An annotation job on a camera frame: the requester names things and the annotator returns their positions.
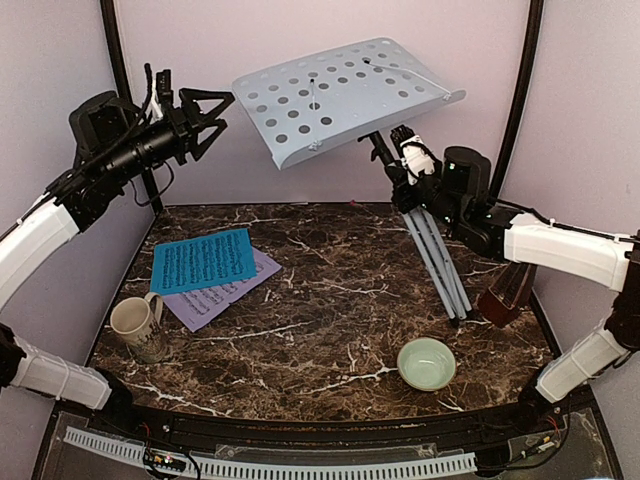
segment black frame pole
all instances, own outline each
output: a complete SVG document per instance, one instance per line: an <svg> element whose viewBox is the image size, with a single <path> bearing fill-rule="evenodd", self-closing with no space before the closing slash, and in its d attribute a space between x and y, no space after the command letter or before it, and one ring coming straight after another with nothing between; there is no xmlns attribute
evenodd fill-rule
<svg viewBox="0 0 640 480"><path fill-rule="evenodd" d="M524 38L524 46L522 48L522 58L520 60L520 69L518 71L518 80L513 93L513 101L511 102L511 110L509 112L509 120L502 139L502 146L496 161L496 168L491 179L489 194L497 198L502 190L504 179L509 168L509 161L513 154L513 147L516 143L518 130L524 106L529 92L529 84L531 82L531 74L533 73L533 63L536 57L536 48L538 46L538 37L540 35L540 26L542 24L542 10L544 8L544 0L531 0L529 4L529 20L527 21L527 31Z"/></svg>
<svg viewBox="0 0 640 480"><path fill-rule="evenodd" d="M118 95L128 102L133 103L127 69L124 63L124 55L122 54L122 44L120 43L120 33L118 31L116 9L113 0L100 0L100 10L102 11L102 23L104 25L109 58L111 59L111 69L113 70ZM155 200L151 202L151 206L153 207L153 212L158 215L164 207L162 200L158 197L158 185L156 184L153 173L145 171L141 177L148 197L155 198Z"/></svg>

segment mug handle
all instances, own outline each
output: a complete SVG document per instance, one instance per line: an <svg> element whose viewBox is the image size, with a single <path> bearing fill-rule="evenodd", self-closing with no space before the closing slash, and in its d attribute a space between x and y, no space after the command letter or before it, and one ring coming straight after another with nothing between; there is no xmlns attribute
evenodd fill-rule
<svg viewBox="0 0 640 480"><path fill-rule="evenodd" d="M155 317L156 323L160 325L160 319L162 318L162 307L164 302L162 301L162 295L156 292L149 292L144 296L145 301L151 307L151 302L153 299L156 299L156 308L153 310L153 316Z"/></svg>

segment white ceramic mug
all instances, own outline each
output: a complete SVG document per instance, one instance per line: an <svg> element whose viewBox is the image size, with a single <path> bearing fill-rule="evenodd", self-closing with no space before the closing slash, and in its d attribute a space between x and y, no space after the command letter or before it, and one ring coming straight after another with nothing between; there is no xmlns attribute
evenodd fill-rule
<svg viewBox="0 0 640 480"><path fill-rule="evenodd" d="M152 310L154 299L156 306ZM160 328L162 306L162 297L149 292L144 298L123 300L111 312L111 328L144 363L159 362L167 354L167 338Z"/></svg>

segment bowl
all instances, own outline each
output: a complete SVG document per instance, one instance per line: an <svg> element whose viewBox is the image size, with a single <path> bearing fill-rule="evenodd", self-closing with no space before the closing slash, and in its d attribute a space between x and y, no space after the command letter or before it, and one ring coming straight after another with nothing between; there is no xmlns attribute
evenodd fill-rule
<svg viewBox="0 0 640 480"><path fill-rule="evenodd" d="M449 347L434 338L417 338L398 353L398 371L413 388L432 392L446 387L456 374L456 359Z"/></svg>

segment tabletop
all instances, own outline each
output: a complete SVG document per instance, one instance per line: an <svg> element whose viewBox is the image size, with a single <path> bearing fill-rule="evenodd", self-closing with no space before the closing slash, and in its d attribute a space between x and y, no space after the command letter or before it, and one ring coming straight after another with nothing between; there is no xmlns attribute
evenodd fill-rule
<svg viewBox="0 0 640 480"><path fill-rule="evenodd" d="M515 402L552 358L530 309L503 329L482 318L453 328L389 204L168 207L116 301L149 291L155 245L234 228L282 270L196 333L165 309L163 362L138 364L103 327L90 365L121 378L137 404L251 420L410 419ZM505 265L446 244L474 303ZM396 368L400 348L423 336L457 359L437 392L414 390Z"/></svg>

